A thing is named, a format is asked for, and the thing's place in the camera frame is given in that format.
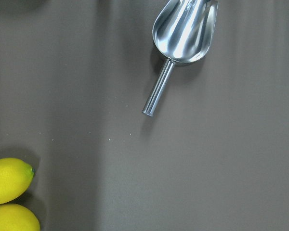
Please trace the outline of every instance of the stainless steel scoop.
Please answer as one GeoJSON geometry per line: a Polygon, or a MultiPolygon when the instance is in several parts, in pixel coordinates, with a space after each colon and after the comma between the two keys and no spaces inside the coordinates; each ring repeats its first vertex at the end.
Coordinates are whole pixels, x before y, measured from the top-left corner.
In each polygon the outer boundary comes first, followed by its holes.
{"type": "Polygon", "coordinates": [[[169,0],[153,25],[153,41],[165,63],[144,106],[143,113],[154,110],[175,65],[193,63],[209,50],[216,21],[215,0],[169,0]]]}

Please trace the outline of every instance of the scoop handle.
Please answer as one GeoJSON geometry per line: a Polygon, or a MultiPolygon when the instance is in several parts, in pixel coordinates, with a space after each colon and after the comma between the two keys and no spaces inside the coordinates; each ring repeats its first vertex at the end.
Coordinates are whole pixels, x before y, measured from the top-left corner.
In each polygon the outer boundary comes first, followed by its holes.
{"type": "Polygon", "coordinates": [[[154,87],[152,88],[150,96],[145,103],[145,106],[142,111],[144,114],[148,116],[153,116],[155,108],[165,89],[165,86],[167,84],[167,81],[171,75],[173,68],[174,68],[174,61],[167,59],[163,65],[158,80],[155,83],[154,87]]]}

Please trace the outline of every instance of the yellow lemon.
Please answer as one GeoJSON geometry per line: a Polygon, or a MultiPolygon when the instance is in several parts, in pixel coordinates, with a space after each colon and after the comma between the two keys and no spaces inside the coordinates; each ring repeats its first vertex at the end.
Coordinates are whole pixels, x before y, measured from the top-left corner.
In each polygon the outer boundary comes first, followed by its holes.
{"type": "Polygon", "coordinates": [[[0,205],[0,231],[40,231],[39,220],[21,205],[0,205]]]}
{"type": "Polygon", "coordinates": [[[31,165],[17,158],[0,159],[0,204],[20,196],[34,176],[31,165]]]}

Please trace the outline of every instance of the metal scoop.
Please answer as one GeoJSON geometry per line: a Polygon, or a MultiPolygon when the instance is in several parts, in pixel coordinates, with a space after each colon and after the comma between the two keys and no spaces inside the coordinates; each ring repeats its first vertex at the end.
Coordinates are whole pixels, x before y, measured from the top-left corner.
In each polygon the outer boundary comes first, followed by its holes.
{"type": "Polygon", "coordinates": [[[209,50],[216,21],[215,0],[169,0],[153,25],[153,41],[165,63],[144,106],[153,116],[175,65],[191,64],[209,50]]]}

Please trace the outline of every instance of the gray surface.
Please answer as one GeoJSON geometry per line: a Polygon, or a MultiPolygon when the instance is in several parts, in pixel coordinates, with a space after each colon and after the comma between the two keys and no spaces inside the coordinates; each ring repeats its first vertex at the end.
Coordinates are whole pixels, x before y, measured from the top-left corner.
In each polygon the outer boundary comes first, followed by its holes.
{"type": "Polygon", "coordinates": [[[0,4],[0,157],[43,231],[289,231],[289,0],[222,0],[211,50],[162,61],[166,0],[0,4]]]}

